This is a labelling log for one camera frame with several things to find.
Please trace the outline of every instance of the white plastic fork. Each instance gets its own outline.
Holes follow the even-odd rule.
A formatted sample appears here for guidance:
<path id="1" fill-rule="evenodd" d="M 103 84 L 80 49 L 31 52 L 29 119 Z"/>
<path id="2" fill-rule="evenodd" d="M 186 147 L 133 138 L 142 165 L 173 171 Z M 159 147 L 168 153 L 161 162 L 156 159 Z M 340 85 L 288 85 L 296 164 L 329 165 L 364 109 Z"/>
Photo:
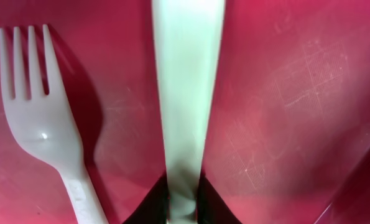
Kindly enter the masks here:
<path id="1" fill-rule="evenodd" d="M 78 223 L 108 223 L 85 169 L 81 137 L 67 100 L 47 25 L 43 26 L 43 32 L 49 94 L 45 94 L 42 85 L 34 27 L 29 26 L 31 98 L 26 99 L 20 29 L 14 28 L 14 87 L 6 35 L 4 29 L 0 29 L 1 90 L 7 122 L 23 150 L 58 170 Z"/>

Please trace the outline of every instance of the red background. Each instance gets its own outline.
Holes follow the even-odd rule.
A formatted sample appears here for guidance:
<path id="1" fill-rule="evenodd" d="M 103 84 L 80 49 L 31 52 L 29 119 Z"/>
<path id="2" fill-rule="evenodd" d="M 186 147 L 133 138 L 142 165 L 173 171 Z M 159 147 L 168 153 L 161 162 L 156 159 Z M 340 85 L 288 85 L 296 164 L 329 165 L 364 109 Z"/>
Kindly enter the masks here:
<path id="1" fill-rule="evenodd" d="M 165 169 L 150 1 L 0 0 L 0 27 L 44 23 L 121 223 Z M 228 0 L 203 167 L 243 223 L 370 223 L 370 0 Z M 0 223 L 76 223 L 1 94 Z"/>

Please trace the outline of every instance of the red surface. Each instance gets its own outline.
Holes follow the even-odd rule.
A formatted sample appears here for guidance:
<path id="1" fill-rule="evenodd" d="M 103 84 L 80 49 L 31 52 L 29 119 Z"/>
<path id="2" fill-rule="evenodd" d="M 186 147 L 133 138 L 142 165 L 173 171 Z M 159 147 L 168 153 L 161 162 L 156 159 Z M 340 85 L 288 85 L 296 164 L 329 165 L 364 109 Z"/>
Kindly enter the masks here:
<path id="1" fill-rule="evenodd" d="M 0 0 L 0 27 L 43 23 L 91 178 L 121 223 L 165 167 L 150 3 Z M 370 223 L 370 0 L 228 1 L 204 169 L 243 223 Z M 58 174 L 15 143 L 1 96 L 0 223 L 75 223 Z"/>

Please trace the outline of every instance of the white plastic utensil handle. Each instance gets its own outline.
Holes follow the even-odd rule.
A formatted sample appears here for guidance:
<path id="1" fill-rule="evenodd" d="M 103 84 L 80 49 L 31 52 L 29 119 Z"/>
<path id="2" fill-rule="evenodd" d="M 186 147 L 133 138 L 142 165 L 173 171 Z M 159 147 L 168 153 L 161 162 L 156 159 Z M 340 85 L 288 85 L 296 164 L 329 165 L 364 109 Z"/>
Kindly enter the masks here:
<path id="1" fill-rule="evenodd" d="M 224 0 L 153 0 L 170 219 L 191 218 L 218 64 Z"/>
<path id="2" fill-rule="evenodd" d="M 80 179 L 61 176 L 78 223 L 108 224 L 88 173 L 85 171 L 85 177 Z"/>

